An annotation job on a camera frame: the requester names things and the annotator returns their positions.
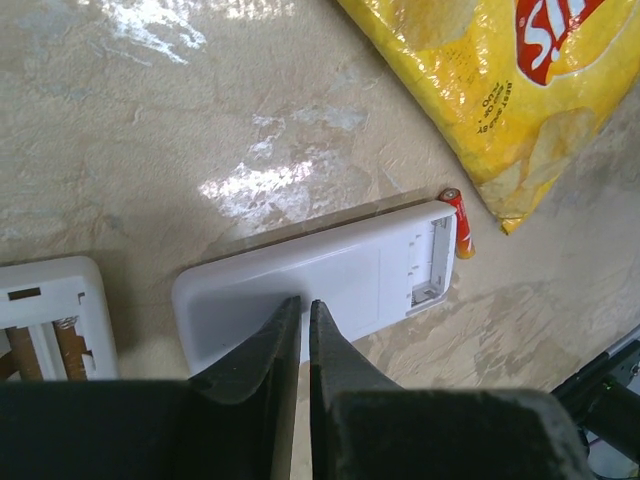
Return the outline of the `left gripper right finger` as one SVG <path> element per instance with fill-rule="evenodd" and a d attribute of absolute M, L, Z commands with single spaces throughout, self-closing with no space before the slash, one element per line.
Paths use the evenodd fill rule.
<path fill-rule="evenodd" d="M 310 312 L 310 428 L 316 479 L 590 479 L 576 428 L 528 389 L 404 389 Z"/>

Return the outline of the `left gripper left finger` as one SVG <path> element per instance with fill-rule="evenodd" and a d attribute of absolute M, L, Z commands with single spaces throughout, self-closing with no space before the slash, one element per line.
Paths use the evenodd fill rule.
<path fill-rule="evenodd" d="M 301 301 L 199 374 L 178 380 L 7 382 L 5 479 L 286 479 Z"/>

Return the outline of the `grey button remote control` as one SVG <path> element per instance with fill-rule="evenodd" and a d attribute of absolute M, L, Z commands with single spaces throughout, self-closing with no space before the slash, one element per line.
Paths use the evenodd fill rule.
<path fill-rule="evenodd" d="M 289 297 L 323 301 L 350 342 L 442 302 L 454 264 L 456 215 L 432 201 L 190 268 L 172 289 L 189 372 L 256 333 Z"/>

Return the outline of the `white long remote control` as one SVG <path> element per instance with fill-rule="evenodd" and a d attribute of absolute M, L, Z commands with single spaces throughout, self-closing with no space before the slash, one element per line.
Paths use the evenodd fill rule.
<path fill-rule="evenodd" d="M 113 380 L 102 277 L 86 256 L 1 268 L 1 380 Z"/>

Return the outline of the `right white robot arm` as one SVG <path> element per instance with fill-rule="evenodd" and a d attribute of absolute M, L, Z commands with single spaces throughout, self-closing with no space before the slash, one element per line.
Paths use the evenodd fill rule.
<path fill-rule="evenodd" d="M 603 442 L 639 462 L 639 329 L 634 328 L 552 390 L 569 413 L 583 448 Z"/>

